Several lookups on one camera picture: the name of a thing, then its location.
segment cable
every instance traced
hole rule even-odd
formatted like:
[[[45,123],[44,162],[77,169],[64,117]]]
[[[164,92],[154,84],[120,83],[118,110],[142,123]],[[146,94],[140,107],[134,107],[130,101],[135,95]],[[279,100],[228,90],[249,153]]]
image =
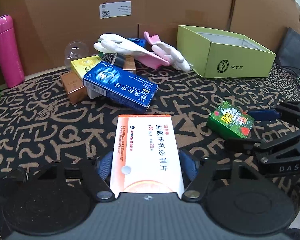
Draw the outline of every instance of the cable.
[[[287,71],[292,76],[292,78],[295,80],[297,87],[300,88],[300,85],[298,84],[298,81],[297,81],[297,79],[299,79],[299,81],[300,81],[300,76],[294,70],[290,69],[290,67],[281,67],[281,66],[278,66],[278,65],[276,65],[276,67],[278,69],[283,69],[283,70],[288,69],[291,72],[293,72],[295,74],[296,78],[293,77],[292,74],[289,71]]]
[[[298,70],[300,70],[300,68],[297,68],[297,67],[292,67],[292,66],[282,66],[282,67],[279,67],[279,68],[287,68],[287,69],[289,69],[289,68],[295,68],[295,69],[298,69]]]

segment logo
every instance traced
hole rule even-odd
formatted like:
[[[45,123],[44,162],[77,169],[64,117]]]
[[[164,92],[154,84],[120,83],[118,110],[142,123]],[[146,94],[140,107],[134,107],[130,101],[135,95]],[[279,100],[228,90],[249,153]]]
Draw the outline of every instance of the logo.
[[[229,62],[226,59],[224,59],[218,65],[218,72],[223,73],[228,69],[228,67],[229,67]]]
[[[130,126],[130,151],[132,152],[133,151],[133,129],[134,129],[134,126]]]
[[[99,77],[101,78],[101,80],[104,80],[105,78],[108,78],[108,77],[115,78],[114,74],[109,71],[100,72]]]
[[[150,200],[153,199],[153,197],[150,196],[150,195],[146,195],[146,196],[144,196],[143,198],[144,198],[144,200],[146,200],[146,201],[150,201]]]
[[[80,64],[84,65],[84,66],[91,66],[95,63],[97,63],[97,61],[95,59],[91,59],[91,58],[80,61]]]

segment black bag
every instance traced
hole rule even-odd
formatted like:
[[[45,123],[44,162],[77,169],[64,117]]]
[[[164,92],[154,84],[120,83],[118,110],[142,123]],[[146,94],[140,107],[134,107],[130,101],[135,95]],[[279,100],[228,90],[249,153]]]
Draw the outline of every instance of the black bag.
[[[300,75],[300,34],[292,28],[289,28],[274,62]]]

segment pink thermos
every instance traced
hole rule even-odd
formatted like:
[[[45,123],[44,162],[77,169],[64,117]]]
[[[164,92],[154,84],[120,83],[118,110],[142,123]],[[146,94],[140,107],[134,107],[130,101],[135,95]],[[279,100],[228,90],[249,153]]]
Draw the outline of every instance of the pink thermos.
[[[15,87],[25,80],[19,58],[12,18],[0,18],[0,67],[8,88]]]

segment brown box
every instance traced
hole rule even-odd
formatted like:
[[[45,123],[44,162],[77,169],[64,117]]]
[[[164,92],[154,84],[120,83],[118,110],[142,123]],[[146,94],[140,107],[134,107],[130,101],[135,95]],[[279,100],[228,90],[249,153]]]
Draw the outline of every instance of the brown box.
[[[87,89],[80,78],[72,71],[61,75],[63,87],[66,90],[70,102],[75,105],[87,96]]]
[[[136,64],[134,63],[134,57],[133,56],[126,56],[126,61],[124,63],[124,66],[122,68],[123,70],[129,71],[131,73],[136,73]]]
[[[100,19],[98,5],[119,1],[131,1],[131,16]],[[244,34],[274,52],[288,27],[300,33],[294,0],[0,0],[5,14],[14,21],[25,75],[63,66],[72,41],[96,54],[93,44],[103,33],[143,38],[148,31],[175,46],[178,25],[195,25]]]
[[[235,0],[231,32],[277,53],[289,27],[300,34],[300,6],[295,0]]]

